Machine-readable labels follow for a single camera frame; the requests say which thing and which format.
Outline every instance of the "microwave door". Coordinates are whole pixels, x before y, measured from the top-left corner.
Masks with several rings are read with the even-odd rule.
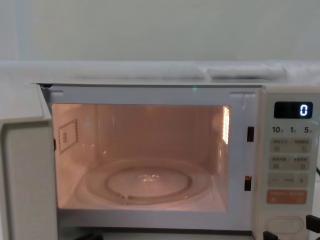
[[[57,240],[52,118],[37,84],[12,93],[0,109],[0,239]]]

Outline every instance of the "digital display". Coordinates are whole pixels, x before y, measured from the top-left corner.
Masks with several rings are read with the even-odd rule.
[[[310,101],[277,101],[273,116],[276,119],[310,119],[313,106]]]

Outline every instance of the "white microwave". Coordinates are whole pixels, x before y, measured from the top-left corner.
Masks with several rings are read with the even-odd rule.
[[[2,62],[2,239],[138,228],[307,240],[319,83],[316,62]]]

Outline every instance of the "white wall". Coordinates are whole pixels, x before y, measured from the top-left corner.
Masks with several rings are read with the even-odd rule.
[[[319,0],[15,3],[23,60],[320,59]]]
[[[15,2],[0,0],[0,60],[18,59]]]

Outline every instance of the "button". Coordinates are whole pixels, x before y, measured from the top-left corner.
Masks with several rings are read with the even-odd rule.
[[[309,170],[309,156],[295,156],[291,159],[290,170]]]
[[[298,187],[304,188],[308,186],[309,177],[307,173],[277,173],[272,172],[268,174],[269,187]]]
[[[269,187],[294,187],[295,174],[294,173],[269,173],[268,175]]]
[[[302,230],[304,223],[299,217],[272,217],[266,222],[266,230],[273,234],[295,234]]]
[[[310,153],[312,141],[307,137],[273,137],[270,141],[272,153]]]
[[[298,174],[295,178],[295,186],[296,187],[307,187],[309,181],[309,176],[307,173]]]
[[[269,189],[266,194],[268,204],[306,204],[306,190]]]
[[[309,156],[273,155],[269,159],[270,170],[307,171],[309,170],[309,165],[310,165]]]

